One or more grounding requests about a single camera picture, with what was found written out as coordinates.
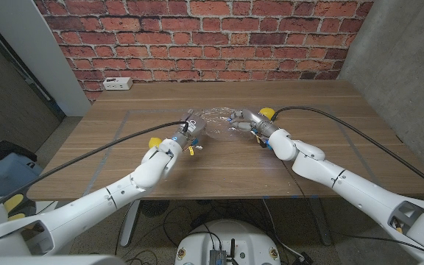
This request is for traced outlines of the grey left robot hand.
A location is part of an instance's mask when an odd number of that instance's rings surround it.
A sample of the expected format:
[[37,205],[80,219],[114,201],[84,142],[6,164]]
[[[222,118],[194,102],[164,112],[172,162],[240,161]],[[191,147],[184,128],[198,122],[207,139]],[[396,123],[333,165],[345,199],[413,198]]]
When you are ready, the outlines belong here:
[[206,121],[192,109],[183,114],[180,120],[186,121],[187,124],[179,126],[177,132],[173,134],[172,140],[176,141],[183,149],[190,145],[196,145],[198,137],[206,128]]

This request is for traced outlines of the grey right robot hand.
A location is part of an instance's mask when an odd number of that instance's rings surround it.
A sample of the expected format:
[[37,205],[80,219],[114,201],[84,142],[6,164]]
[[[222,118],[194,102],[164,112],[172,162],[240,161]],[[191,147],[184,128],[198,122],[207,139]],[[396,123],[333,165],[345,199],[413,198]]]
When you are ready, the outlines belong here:
[[248,109],[235,110],[229,118],[232,127],[257,134],[260,137],[269,138],[279,127],[274,125],[266,116],[254,113]]

